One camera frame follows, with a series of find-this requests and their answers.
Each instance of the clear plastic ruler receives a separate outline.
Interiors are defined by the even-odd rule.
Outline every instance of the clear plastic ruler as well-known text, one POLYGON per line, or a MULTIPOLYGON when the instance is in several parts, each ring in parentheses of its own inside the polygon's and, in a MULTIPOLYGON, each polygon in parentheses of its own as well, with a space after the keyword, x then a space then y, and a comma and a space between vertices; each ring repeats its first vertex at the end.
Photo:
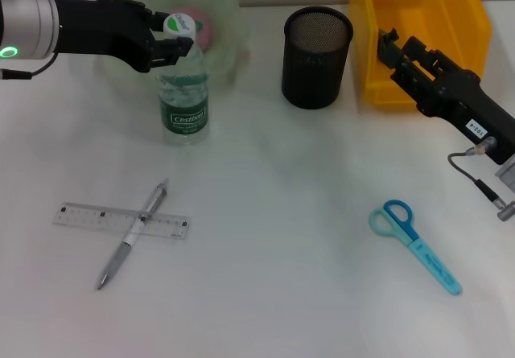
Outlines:
POLYGON ((62 203, 53 224, 86 229, 127 232, 134 220, 146 222, 142 235, 184 239, 192 219, 187 216, 163 215, 142 211, 62 203))

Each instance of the scissors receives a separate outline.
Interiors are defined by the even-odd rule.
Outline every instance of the scissors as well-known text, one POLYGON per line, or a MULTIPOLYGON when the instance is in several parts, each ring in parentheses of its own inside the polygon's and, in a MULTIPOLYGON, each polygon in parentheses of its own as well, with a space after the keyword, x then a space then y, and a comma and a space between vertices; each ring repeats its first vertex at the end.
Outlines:
POLYGON ((383 205, 383 208, 374 209, 370 213, 370 228, 381 236, 396 237, 403 245, 420 260, 422 264, 435 276, 440 284, 449 292, 457 295, 461 292, 461 285, 452 276, 451 272, 436 257, 426 242, 415 232, 413 225, 413 211, 410 206, 401 200, 390 200, 383 205), (406 210, 408 218, 406 221, 399 219, 392 212, 391 207, 399 206, 406 210), (381 229, 377 226, 377 217, 383 216, 389 223, 391 229, 381 229))

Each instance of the green bottle label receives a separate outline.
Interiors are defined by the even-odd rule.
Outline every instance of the green bottle label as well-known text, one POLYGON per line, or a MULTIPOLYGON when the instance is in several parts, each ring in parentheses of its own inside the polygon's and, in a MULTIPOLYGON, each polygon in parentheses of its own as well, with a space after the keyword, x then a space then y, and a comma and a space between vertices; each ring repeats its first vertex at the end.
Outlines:
POLYGON ((208 124, 208 97, 192 107, 177 107, 161 103, 161 121, 172 133, 189 135, 208 124))

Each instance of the plastic water bottle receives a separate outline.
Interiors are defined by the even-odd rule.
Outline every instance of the plastic water bottle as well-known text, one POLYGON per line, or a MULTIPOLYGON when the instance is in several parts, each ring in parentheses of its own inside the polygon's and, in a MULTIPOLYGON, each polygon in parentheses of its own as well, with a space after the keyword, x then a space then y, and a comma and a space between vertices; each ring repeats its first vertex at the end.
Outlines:
MULTIPOLYGON (((187 14, 171 14, 163 25, 166 39, 179 36, 195 41, 195 21, 187 14)), ((194 43, 187 56, 175 66, 157 72, 163 140, 175 145, 191 145, 207 135, 208 75, 204 55, 194 43)))

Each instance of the pen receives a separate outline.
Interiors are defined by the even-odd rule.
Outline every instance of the pen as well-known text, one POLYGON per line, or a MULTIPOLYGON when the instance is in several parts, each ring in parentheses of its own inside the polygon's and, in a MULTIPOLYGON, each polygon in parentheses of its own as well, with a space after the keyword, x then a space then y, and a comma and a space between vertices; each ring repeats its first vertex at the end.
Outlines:
MULTIPOLYGON (((152 192, 142 211, 154 213, 158 210, 159 205, 163 202, 167 196, 168 179, 163 180, 152 192)), ((130 226, 127 234, 121 244, 118 246, 113 256, 109 259, 109 262, 102 271, 101 276, 98 279, 97 290, 101 290, 108 282, 113 278, 120 265, 129 255, 130 250, 134 246, 134 243, 138 239, 140 233, 143 231, 146 225, 147 216, 138 217, 134 219, 134 223, 130 226)))

